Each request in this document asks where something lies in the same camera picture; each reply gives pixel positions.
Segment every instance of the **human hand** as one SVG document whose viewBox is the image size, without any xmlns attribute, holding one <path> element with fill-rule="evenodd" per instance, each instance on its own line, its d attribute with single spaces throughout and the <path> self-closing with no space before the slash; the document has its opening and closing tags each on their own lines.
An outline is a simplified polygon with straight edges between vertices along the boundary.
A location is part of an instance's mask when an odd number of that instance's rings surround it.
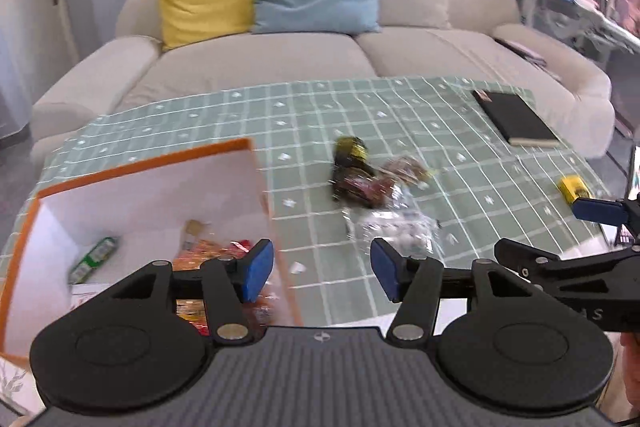
<svg viewBox="0 0 640 427">
<path fill-rule="evenodd" d="M 29 416 L 21 416 L 15 422 L 9 425 L 9 427 L 24 427 L 30 421 L 31 421 L 31 418 Z"/>
<path fill-rule="evenodd" d="M 633 333 L 622 333 L 620 344 L 625 348 L 622 374 L 625 381 L 626 399 L 636 410 L 640 410 L 640 343 Z"/>
</svg>

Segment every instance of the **door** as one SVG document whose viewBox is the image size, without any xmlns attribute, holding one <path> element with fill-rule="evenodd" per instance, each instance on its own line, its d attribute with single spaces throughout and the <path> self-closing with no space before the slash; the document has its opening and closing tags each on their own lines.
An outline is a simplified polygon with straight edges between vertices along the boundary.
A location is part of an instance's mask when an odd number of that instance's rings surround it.
<svg viewBox="0 0 640 427">
<path fill-rule="evenodd" d="M 74 64 L 60 0 L 54 1 L 0 0 L 0 27 L 31 103 Z"/>
</svg>

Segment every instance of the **beige sofa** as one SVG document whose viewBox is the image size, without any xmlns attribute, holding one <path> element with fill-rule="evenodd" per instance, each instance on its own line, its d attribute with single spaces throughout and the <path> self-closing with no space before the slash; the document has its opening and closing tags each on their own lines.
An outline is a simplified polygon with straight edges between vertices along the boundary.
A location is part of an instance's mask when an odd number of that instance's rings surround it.
<svg viewBox="0 0 640 427">
<path fill-rule="evenodd" d="M 410 0 L 413 3 L 433 0 Z M 609 77 L 564 44 L 520 24 L 515 0 L 445 0 L 450 29 L 385 24 L 409 0 L 380 0 L 380 33 L 241 34 L 162 53 L 158 0 L 127 0 L 116 38 L 69 71 L 33 108 L 32 159 L 46 156 L 100 114 L 233 87 L 296 80 L 455 75 L 532 90 L 539 114 L 586 157 L 609 144 Z M 548 74 L 493 37 L 537 51 Z"/>
</svg>

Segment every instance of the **logo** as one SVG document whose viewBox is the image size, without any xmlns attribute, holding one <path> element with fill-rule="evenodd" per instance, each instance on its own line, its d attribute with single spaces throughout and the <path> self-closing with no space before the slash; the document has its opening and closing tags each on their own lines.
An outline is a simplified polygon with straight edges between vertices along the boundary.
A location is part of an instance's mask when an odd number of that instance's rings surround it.
<svg viewBox="0 0 640 427">
<path fill-rule="evenodd" d="M 314 339 L 319 343 L 325 343 L 331 340 L 331 335 L 326 331 L 321 331 L 320 333 L 316 333 L 314 335 Z"/>
</svg>

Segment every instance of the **orange box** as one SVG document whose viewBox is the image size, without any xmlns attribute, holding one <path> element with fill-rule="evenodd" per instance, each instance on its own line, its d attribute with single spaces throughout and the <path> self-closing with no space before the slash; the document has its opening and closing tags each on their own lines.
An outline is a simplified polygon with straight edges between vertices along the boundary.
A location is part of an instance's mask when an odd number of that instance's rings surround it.
<svg viewBox="0 0 640 427">
<path fill-rule="evenodd" d="M 28 363 L 40 330 L 71 306 L 75 263 L 103 237 L 116 253 L 88 282 L 113 284 L 145 264 L 171 261 L 185 222 L 212 223 L 220 243 L 263 237 L 276 245 L 276 321 L 300 324 L 249 139 L 207 145 L 89 174 L 41 190 L 16 242 L 0 298 L 0 356 Z"/>
</svg>

